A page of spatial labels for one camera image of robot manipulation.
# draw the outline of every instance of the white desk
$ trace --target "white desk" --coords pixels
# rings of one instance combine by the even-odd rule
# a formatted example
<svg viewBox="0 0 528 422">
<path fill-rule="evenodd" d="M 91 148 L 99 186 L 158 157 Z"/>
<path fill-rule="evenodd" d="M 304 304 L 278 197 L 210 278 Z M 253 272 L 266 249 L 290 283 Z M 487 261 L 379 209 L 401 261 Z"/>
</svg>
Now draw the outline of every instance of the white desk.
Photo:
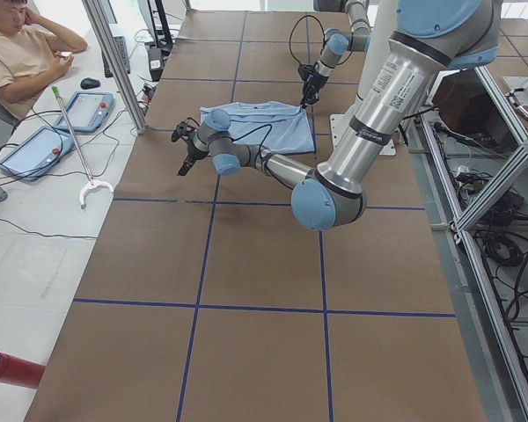
<svg viewBox="0 0 528 422">
<path fill-rule="evenodd" d="M 126 36 L 131 55 L 135 42 L 134 33 L 121 33 L 112 28 L 114 35 Z M 93 91 L 114 94 L 114 109 L 100 130 L 111 123 L 120 110 L 125 108 L 113 78 L 106 79 L 99 44 L 91 31 L 86 39 L 88 50 L 76 55 L 73 68 L 54 85 L 68 101 L 74 91 L 81 91 L 79 84 L 84 77 L 99 79 L 101 86 Z M 131 56 L 129 75 L 135 92 L 149 78 L 147 54 L 142 45 Z M 34 107 L 36 112 L 58 110 L 53 92 L 47 88 Z M 57 116 L 46 119 L 53 123 Z M 14 133 L 10 142 L 20 143 L 45 123 L 39 118 L 25 120 Z M 135 142 L 135 130 L 127 113 L 108 129 L 107 133 L 120 141 L 106 173 L 99 179 L 116 186 Z M 80 136 L 85 143 L 92 135 Z M 115 141 L 99 136 L 83 147 L 84 155 L 94 174 L 106 166 Z M 64 174 L 83 171 L 76 152 L 65 156 L 51 171 Z M 0 172 L 1 183 L 4 174 Z M 4 186 L 8 199 L 0 203 L 0 218 L 19 226 L 44 234 L 72 236 L 97 236 L 109 209 L 113 195 L 105 188 L 92 191 L 86 196 L 86 210 L 81 210 L 78 194 L 87 179 L 84 174 L 61 178 L 44 177 L 36 182 L 16 181 Z M 21 358 L 46 364 L 62 327 L 74 292 L 92 252 L 93 240 L 68 238 L 44 238 L 27 235 L 11 225 L 0 222 L 0 351 Z M 0 422 L 20 422 L 33 400 L 34 390 L 0 383 Z"/>
</svg>

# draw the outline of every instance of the shirt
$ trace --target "shirt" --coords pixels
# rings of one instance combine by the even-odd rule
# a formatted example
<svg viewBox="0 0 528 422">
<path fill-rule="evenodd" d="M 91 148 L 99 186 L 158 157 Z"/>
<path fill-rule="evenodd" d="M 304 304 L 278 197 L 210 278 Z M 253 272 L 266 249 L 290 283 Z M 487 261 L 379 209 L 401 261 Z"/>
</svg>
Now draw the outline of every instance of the shirt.
<svg viewBox="0 0 528 422">
<path fill-rule="evenodd" d="M 307 114 L 301 106 L 287 105 L 277 101 L 261 104 L 230 103 L 212 108 L 201 108 L 202 120 L 211 110 L 216 109 L 225 110 L 231 116 L 229 133 L 235 139 L 269 123 L 272 129 L 262 144 L 264 147 L 280 154 L 315 150 Z M 264 127 L 237 143 L 260 145 L 267 131 L 268 129 Z"/>
<path fill-rule="evenodd" d="M 47 70 L 54 60 L 50 46 L 55 41 L 56 35 L 33 25 L 25 25 L 14 35 L 0 32 L 0 87 Z M 0 104 L 18 119 L 23 119 L 39 95 L 15 104 L 0 99 Z"/>
</svg>

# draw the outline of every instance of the black mouse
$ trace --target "black mouse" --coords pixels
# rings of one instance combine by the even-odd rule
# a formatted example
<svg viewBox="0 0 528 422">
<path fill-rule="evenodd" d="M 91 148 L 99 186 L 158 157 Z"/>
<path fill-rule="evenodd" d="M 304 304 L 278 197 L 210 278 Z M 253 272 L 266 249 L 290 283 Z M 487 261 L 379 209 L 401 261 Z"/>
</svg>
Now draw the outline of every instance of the black mouse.
<svg viewBox="0 0 528 422">
<path fill-rule="evenodd" d="M 91 77 L 85 77 L 82 81 L 80 81 L 80 88 L 83 90 L 90 90 L 91 88 L 98 88 L 99 87 L 99 80 L 98 79 L 92 79 Z"/>
</svg>

